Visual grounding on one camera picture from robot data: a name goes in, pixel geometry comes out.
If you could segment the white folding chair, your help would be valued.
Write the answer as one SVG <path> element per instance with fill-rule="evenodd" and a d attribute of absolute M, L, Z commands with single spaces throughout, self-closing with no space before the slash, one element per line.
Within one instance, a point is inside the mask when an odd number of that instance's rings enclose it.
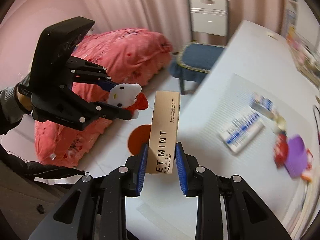
<path fill-rule="evenodd" d="M 229 41 L 229 1 L 228 0 L 188 0 L 190 18 L 190 42 L 195 33 L 224 37 Z M 185 94 L 185 80 L 179 79 L 181 94 Z"/>

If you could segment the small blue white box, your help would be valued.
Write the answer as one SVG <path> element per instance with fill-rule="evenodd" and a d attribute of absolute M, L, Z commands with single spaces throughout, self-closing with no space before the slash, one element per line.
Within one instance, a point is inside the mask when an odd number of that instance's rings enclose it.
<path fill-rule="evenodd" d="M 258 93 L 252 94 L 250 107 L 271 120 L 274 120 L 278 115 L 274 103 Z"/>

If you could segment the small white desk scrap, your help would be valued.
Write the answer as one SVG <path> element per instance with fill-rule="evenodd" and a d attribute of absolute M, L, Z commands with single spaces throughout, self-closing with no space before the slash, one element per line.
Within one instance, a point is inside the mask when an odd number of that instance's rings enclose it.
<path fill-rule="evenodd" d="M 268 31 L 268 32 L 266 33 L 266 35 L 267 35 L 268 37 L 270 37 L 270 38 L 273 38 L 273 39 L 277 40 L 276 34 L 273 33 L 273 32 L 271 32 L 271 31 Z"/>

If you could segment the orange trash bin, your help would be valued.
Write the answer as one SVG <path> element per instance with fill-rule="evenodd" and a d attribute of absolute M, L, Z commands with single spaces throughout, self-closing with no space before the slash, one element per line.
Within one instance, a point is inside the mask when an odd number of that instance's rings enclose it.
<path fill-rule="evenodd" d="M 139 155 L 144 144 L 149 143 L 151 125 L 144 124 L 136 127 L 127 140 L 127 148 L 132 155 Z"/>

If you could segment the red glossy toy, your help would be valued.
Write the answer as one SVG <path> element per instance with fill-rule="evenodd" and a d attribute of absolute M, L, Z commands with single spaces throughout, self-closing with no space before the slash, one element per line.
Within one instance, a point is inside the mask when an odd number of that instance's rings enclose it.
<path fill-rule="evenodd" d="M 281 131 L 274 145 L 274 162 L 277 168 L 282 167 L 289 155 L 289 146 L 287 143 L 287 135 L 285 131 Z"/>

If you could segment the pink striped curtain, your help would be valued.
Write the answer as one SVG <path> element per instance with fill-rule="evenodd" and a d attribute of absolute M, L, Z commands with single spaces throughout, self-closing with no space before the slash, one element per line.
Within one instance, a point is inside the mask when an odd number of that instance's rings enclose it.
<path fill-rule="evenodd" d="M 176 51 L 190 41 L 187 0 L 83 0 L 95 20 L 95 28 L 106 32 L 141 27 L 163 33 Z M 228 0 L 229 33 L 243 20 L 281 31 L 284 0 Z"/>

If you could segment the clear plastic storage box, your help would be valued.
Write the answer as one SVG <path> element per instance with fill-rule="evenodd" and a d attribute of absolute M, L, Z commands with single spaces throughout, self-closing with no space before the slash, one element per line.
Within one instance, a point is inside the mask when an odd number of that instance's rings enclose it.
<path fill-rule="evenodd" d="M 293 25 L 289 25 L 286 40 L 297 70 L 319 88 L 319 52 L 296 32 Z"/>

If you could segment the blue white toothpaste box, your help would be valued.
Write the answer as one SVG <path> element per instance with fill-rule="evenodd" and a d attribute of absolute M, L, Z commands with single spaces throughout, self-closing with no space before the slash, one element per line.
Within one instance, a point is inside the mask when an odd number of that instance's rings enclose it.
<path fill-rule="evenodd" d="M 248 106 L 221 128 L 219 137 L 234 154 L 238 154 L 264 127 L 261 114 Z"/>

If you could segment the purple ribbed cup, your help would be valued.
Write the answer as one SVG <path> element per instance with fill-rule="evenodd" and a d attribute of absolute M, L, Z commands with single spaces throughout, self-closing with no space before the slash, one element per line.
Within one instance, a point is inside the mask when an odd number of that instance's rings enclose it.
<path fill-rule="evenodd" d="M 294 135 L 288 142 L 288 156 L 285 167 L 291 178 L 300 177 L 308 164 L 308 157 L 304 141 L 300 135 Z"/>

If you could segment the blue chair cushion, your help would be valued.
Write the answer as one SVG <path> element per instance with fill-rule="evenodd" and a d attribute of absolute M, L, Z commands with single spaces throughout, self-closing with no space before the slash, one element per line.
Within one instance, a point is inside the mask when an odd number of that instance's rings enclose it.
<path fill-rule="evenodd" d="M 224 46 L 190 42 L 169 66 L 171 76 L 200 84 L 223 53 Z"/>

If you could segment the red floral bed cover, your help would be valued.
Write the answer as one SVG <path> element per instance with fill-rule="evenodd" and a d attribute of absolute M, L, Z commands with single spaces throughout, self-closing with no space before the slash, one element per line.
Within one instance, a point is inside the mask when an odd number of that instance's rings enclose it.
<path fill-rule="evenodd" d="M 171 42 L 163 34 L 144 28 L 128 28 L 87 35 L 72 55 L 105 67 L 116 83 L 146 86 L 155 74 L 169 65 L 172 51 Z M 35 151 L 38 161 L 76 167 L 111 123 L 100 118 L 84 131 L 77 131 L 51 121 L 37 121 Z"/>

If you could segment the tan mint lipliner box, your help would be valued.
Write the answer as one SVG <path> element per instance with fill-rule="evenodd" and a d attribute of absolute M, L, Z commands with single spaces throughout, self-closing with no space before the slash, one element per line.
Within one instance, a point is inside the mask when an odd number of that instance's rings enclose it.
<path fill-rule="evenodd" d="M 179 116 L 180 93 L 157 91 L 153 108 L 146 173 L 172 173 Z"/>

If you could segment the white cat plush toy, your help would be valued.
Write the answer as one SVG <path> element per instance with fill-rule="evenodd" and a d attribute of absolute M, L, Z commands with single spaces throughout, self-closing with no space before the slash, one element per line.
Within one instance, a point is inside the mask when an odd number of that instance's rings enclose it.
<path fill-rule="evenodd" d="M 107 103 L 128 110 L 133 119 L 138 118 L 139 111 L 146 110 L 149 107 L 148 100 L 142 93 L 142 87 L 137 83 L 116 85 L 110 90 Z"/>

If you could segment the small white cup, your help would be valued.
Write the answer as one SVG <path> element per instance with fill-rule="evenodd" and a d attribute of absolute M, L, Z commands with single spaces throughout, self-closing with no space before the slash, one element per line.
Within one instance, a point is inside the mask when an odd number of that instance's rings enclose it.
<path fill-rule="evenodd" d="M 287 123 L 281 115 L 276 115 L 273 120 L 273 131 L 278 134 L 280 132 L 286 132 Z"/>

